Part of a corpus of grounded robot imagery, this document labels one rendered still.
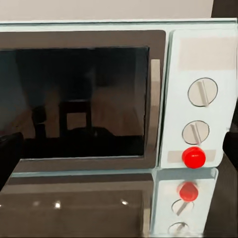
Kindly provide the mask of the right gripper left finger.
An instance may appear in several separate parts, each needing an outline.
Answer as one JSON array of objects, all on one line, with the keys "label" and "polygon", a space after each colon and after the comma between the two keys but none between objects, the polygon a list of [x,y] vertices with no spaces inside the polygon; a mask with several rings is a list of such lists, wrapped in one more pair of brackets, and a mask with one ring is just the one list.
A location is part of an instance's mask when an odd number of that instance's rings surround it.
[{"label": "right gripper left finger", "polygon": [[22,132],[0,137],[0,191],[26,150]]}]

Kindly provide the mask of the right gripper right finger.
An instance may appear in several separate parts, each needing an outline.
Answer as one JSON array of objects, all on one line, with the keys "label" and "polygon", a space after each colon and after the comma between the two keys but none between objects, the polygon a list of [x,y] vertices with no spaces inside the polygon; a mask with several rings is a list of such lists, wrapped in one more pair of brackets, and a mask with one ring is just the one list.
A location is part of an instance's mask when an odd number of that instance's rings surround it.
[{"label": "right gripper right finger", "polygon": [[227,132],[222,149],[238,172],[238,133]]}]

